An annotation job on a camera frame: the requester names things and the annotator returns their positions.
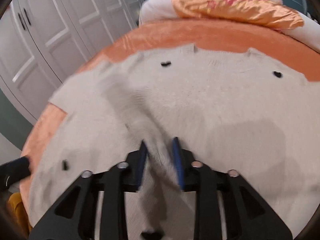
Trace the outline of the white sweater with black hearts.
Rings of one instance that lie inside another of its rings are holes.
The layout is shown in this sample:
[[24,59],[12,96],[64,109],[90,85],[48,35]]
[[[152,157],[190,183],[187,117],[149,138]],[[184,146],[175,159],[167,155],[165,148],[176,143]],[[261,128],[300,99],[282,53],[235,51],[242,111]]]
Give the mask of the white sweater with black hearts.
[[31,183],[32,226],[82,171],[104,172],[145,141],[156,167],[126,197],[129,238],[160,228],[191,239],[194,195],[178,189],[174,137],[211,168],[238,170],[294,236],[319,205],[319,83],[256,49],[138,52],[69,77],[49,101],[67,116]]

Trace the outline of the yellow garment of operator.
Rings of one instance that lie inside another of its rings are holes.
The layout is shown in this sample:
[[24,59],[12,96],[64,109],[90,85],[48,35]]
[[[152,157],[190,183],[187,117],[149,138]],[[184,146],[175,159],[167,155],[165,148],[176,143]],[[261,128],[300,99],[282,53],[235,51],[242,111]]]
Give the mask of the yellow garment of operator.
[[29,223],[27,212],[24,208],[22,197],[19,192],[13,193],[6,202],[9,214],[18,225],[19,229],[25,237],[29,237],[33,229]]

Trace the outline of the white panelled wardrobe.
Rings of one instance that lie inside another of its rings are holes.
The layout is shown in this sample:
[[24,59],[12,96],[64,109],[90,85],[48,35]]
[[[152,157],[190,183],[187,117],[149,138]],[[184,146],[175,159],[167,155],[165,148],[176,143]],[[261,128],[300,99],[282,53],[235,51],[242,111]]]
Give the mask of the white panelled wardrobe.
[[1,90],[32,124],[80,66],[135,29],[143,0],[1,0]]

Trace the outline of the orange plush bed cover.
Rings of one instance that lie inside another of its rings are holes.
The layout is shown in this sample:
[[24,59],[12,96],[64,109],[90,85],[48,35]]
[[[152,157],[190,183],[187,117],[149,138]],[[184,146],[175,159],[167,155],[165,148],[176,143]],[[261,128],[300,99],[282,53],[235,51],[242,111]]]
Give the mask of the orange plush bed cover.
[[[271,29],[227,20],[174,20],[143,25],[102,49],[75,73],[92,70],[101,60],[119,62],[137,51],[189,43],[207,50],[235,53],[256,48],[304,74],[308,81],[319,81],[319,53]],[[27,155],[31,160],[31,173],[37,169],[65,116],[64,111],[49,103],[31,130],[22,150],[22,156]]]

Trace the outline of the orange satin floral pillow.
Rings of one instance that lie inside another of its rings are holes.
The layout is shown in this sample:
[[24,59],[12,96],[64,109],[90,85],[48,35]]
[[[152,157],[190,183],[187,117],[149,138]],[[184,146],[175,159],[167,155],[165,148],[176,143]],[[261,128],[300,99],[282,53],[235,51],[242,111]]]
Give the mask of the orange satin floral pillow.
[[272,29],[296,29],[304,20],[282,0],[171,0],[181,18],[222,18]]

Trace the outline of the white pillow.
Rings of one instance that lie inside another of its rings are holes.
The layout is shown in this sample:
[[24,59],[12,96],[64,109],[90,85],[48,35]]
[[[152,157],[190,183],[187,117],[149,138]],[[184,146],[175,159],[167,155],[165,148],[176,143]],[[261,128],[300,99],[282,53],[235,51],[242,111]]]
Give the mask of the white pillow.
[[[302,42],[314,51],[319,51],[319,24],[299,12],[304,20],[304,26],[296,29],[274,29],[295,40]],[[140,9],[139,23],[164,19],[181,18],[175,12],[171,0],[146,0]]]

